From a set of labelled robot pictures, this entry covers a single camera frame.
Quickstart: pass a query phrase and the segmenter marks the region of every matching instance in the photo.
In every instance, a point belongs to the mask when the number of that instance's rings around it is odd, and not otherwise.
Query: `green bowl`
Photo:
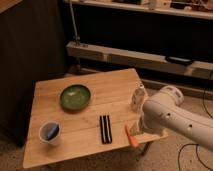
[[[91,93],[86,86],[74,84],[63,90],[60,101],[64,109],[81,110],[88,105],[90,98]]]

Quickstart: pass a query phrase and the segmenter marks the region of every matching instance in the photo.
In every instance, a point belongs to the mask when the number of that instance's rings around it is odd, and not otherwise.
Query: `tabletop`
[[[124,125],[131,127],[140,115],[130,108],[134,90],[141,80],[134,69],[73,76],[36,83],[30,125],[24,153],[24,168],[51,164],[90,154],[128,147]],[[82,84],[91,91],[89,105],[78,112],[67,112],[60,105],[60,94],[73,84]],[[113,142],[102,144],[100,115],[109,115]],[[61,128],[61,143],[50,147],[40,141],[38,132],[47,121],[56,121]],[[139,143],[167,137],[143,133]]]

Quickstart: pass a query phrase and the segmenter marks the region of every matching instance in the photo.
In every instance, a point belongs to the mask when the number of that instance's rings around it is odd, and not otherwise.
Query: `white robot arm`
[[[143,105],[143,125],[153,132],[170,128],[213,151],[213,120],[180,108],[182,92],[165,86]]]

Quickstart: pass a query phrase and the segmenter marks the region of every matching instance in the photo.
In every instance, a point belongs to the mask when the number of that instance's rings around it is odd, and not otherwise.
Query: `floor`
[[[148,89],[150,95],[155,92],[155,90]],[[209,112],[213,113],[213,101],[206,101],[206,105]],[[202,100],[199,98],[185,97],[182,107],[208,117],[203,108]],[[191,142],[189,139],[169,131],[169,137],[154,142],[144,157],[140,155],[139,150],[125,148],[104,154],[68,160],[48,167],[32,168],[29,171],[176,171],[178,170],[178,151],[182,145],[189,142]],[[203,162],[213,168],[213,153],[204,148],[199,148],[199,154]],[[0,136],[0,170],[25,170],[22,169],[23,155],[24,147],[18,148],[2,135]],[[194,146],[186,147],[183,150],[180,164],[182,171],[207,170],[198,162]]]

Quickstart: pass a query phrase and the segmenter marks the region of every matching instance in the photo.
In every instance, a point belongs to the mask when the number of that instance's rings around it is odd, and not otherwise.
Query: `dark wall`
[[[0,14],[0,130],[24,143],[34,84],[61,77],[66,50],[58,0],[24,0]]]

